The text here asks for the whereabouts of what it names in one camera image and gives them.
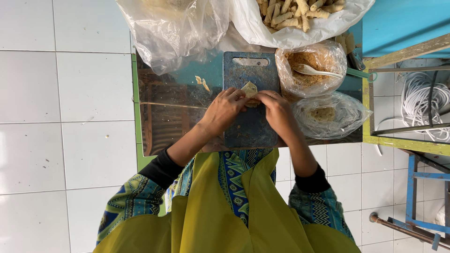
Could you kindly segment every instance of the blue metal stand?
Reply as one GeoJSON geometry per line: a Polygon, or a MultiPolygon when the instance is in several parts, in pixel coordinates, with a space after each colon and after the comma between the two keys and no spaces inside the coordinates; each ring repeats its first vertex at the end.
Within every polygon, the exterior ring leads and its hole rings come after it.
{"type": "Polygon", "coordinates": [[[430,159],[415,153],[410,150],[401,149],[409,154],[408,162],[408,188],[406,191],[406,216],[405,222],[398,221],[391,217],[387,221],[378,218],[376,213],[370,214],[370,221],[380,223],[384,226],[388,226],[392,229],[408,234],[412,237],[428,242],[432,245],[433,250],[437,250],[437,247],[443,247],[448,250],[450,248],[450,169],[431,161],[430,159]],[[441,172],[441,173],[424,173],[417,172],[417,163],[423,162],[441,172]],[[417,192],[417,179],[426,180],[444,180],[445,183],[445,226],[437,225],[434,223],[418,221],[416,220],[416,192],[417,192]],[[445,237],[441,237],[440,234],[433,234],[421,228],[432,229],[445,233],[445,237]]]}

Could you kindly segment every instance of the blue cutting board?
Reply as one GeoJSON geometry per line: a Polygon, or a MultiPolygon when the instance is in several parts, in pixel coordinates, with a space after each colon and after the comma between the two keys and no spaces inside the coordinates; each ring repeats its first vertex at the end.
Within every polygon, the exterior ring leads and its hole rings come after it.
{"type": "MultiPolygon", "coordinates": [[[[224,52],[223,69],[224,90],[230,87],[241,89],[251,81],[256,85],[258,91],[279,92],[274,54],[224,52]],[[268,64],[267,66],[263,66],[263,64],[244,66],[233,61],[233,58],[266,59],[268,64]]],[[[266,107],[263,103],[255,108],[247,108],[244,113],[240,112],[236,121],[224,132],[224,145],[227,148],[273,147],[277,142],[278,135],[266,120],[266,107]]]]}

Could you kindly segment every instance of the cutting board handle hole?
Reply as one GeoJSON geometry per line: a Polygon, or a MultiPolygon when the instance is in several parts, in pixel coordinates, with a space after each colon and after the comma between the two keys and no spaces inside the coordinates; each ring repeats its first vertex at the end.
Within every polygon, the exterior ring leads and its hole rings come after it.
{"type": "Polygon", "coordinates": [[[259,58],[233,58],[233,63],[242,66],[267,66],[269,65],[269,60],[259,59],[259,58]]]}

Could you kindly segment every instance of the spoon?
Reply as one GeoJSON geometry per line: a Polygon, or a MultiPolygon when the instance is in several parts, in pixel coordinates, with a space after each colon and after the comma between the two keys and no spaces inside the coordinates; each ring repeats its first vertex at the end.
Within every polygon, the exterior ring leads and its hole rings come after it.
{"type": "Polygon", "coordinates": [[[313,69],[311,66],[306,64],[299,64],[297,68],[294,68],[295,71],[305,74],[305,75],[325,75],[337,78],[344,78],[343,75],[339,75],[336,73],[326,72],[326,71],[317,71],[313,69]]]}

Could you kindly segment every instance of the hand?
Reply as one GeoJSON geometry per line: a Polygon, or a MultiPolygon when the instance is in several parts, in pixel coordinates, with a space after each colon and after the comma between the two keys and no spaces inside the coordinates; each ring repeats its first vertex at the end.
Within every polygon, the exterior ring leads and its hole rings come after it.
{"type": "Polygon", "coordinates": [[[249,100],[242,90],[233,87],[223,90],[208,107],[198,125],[209,138],[221,135],[234,122],[239,112],[247,110],[245,104],[249,100]]]}
{"type": "Polygon", "coordinates": [[[291,106],[280,94],[273,90],[261,90],[255,99],[265,105],[265,118],[275,132],[289,145],[293,139],[298,139],[302,132],[291,110],[291,106]]]}

